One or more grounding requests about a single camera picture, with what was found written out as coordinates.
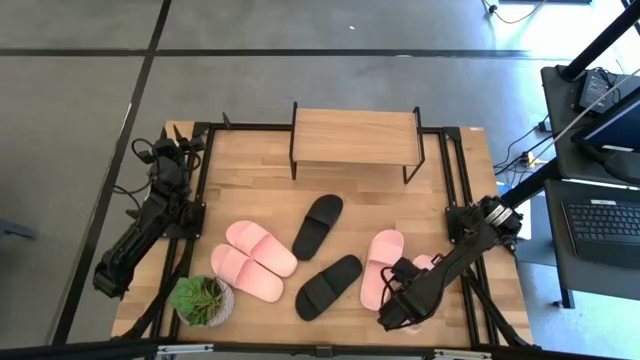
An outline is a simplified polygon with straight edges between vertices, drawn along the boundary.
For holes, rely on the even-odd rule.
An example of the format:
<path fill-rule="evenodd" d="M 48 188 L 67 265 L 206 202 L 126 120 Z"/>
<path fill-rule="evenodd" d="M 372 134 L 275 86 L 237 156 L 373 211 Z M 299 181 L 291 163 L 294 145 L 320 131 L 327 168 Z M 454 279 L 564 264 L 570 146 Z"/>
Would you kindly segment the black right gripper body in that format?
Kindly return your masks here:
<path fill-rule="evenodd" d="M 401 286 L 385 303 L 386 326 L 413 326 L 431 318 L 438 309 L 446 286 L 449 269 L 444 266 L 427 271 L 421 269 L 409 279 L 406 272 L 392 269 Z"/>

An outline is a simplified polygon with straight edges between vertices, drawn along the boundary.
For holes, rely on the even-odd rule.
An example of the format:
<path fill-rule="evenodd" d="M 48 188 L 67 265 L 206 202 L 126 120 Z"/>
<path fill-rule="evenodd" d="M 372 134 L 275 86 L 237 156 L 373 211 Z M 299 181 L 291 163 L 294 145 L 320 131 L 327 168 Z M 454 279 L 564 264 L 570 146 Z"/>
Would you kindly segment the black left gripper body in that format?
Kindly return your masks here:
<path fill-rule="evenodd" d="M 184 166 L 189 171 L 193 171 L 202 163 L 198 152 L 203 150 L 204 142 L 200 138 L 191 140 L 181 138 L 178 142 L 170 138 L 159 139 L 151 146 L 148 163 L 154 164 L 155 168 L 159 170 L 160 160 L 167 158 L 180 166 Z"/>

